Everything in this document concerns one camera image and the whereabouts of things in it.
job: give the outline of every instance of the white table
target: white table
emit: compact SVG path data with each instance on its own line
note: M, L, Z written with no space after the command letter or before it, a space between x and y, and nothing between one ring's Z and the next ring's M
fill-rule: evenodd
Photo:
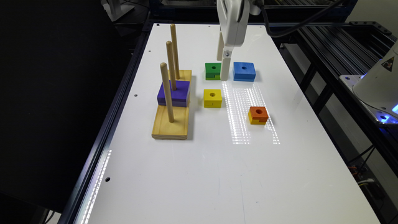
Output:
M254 63L255 82L232 81L232 69L226 82L205 80L218 32L177 24L180 69L193 75L188 139L155 140L159 64L171 37L169 24L153 27L76 222L379 223L264 26L249 26L232 56ZM203 89L213 88L222 108L203 107ZM250 106L266 106L265 127L249 124Z

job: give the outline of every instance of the metal frame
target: metal frame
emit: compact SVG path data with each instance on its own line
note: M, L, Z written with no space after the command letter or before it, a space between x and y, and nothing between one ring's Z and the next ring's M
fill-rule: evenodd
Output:
M58 221L59 224L73 223L75 221L83 198L87 193L88 187L90 185L91 178L97 169L98 161L100 160L101 156L103 156L104 149L109 146L110 141L113 137L120 115L123 111L124 104L127 100L128 93L131 89L131 85L136 76L148 37L149 32L143 30L134 55L130 60L130 63L126 69L118 91L116 92L116 96L114 97L112 105L108 111L108 114L106 115L106 119L98 133L96 141L91 148L90 154L86 160L85 165L83 166L83 169L75 184L73 192L69 197L69 200Z
M345 22L358 0L347 0L343 6L336 7L317 22ZM160 0L149 0L150 11L155 19L173 21L218 22L216 5L214 6L165 6ZM301 22L327 6L318 5L267 5L270 22ZM249 22L264 22L262 16L250 16Z
M344 25L340 28L349 28L350 25ZM314 112L319 114L322 108L325 106L332 94L335 94L343 106L347 109L351 117L356 121L358 126L363 130L364 134L369 140L375 145L377 150L380 152L384 160L389 164L390 168L398 176L398 134L395 129L391 128L380 128L376 125L372 117L367 114L366 109L362 107L362 104L356 99L353 94L347 90L344 84L338 78L344 73L350 74L365 74L379 59L374 55L371 55L367 49L363 46L355 44L350 36L343 35L339 36L345 40L347 46L339 46L334 42L330 45L324 44L324 39L319 39L320 36L327 36L326 33L321 34L320 30L311 29L310 27L304 27L294 34L294 39L303 50L304 54L312 63L312 69L307 72L300 86L302 89L308 87L310 80L313 78L314 68L326 82L326 87L318 97L317 101L313 105ZM383 46L392 46L395 37L386 37L390 43L383 44ZM338 52L344 52L345 47L351 47L355 49L356 56L363 59L362 62L355 60L339 61L337 58L351 57L352 55L339 55L334 57Z

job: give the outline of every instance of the blue block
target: blue block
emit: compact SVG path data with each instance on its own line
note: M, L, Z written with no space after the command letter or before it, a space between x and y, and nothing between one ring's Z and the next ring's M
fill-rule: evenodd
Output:
M172 94L172 105L187 107L188 106L188 97L190 92L190 82L189 81L175 81L175 86L177 90L171 90L170 84L170 92ZM164 96L163 83L160 86L159 93L157 94L157 104L166 106L166 98Z
M256 70L253 63L234 62L233 67L234 80L253 82L256 77Z
M234 78L234 81L242 81L242 82L254 82L254 79L247 79L247 78Z

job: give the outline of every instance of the yellow block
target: yellow block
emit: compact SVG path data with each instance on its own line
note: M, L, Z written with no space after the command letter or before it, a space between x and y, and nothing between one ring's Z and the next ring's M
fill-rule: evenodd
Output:
M221 90L204 90L203 100L205 108L220 108L223 102Z
M191 81L191 70L180 70L181 81ZM169 122L166 106L157 106L152 138L185 140L188 138L189 97L186 108L173 106L174 122Z
M260 122L258 119L253 119L250 111L249 111L249 120L250 124L266 124L266 122Z

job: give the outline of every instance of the green block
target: green block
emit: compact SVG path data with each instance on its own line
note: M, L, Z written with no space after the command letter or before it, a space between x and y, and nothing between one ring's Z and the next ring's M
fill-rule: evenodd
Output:
M215 78L216 75L220 75L221 73L221 63L205 63L205 68L206 68L206 79Z
M215 75L214 78L206 77L206 80L221 80L221 79L220 79L220 75Z

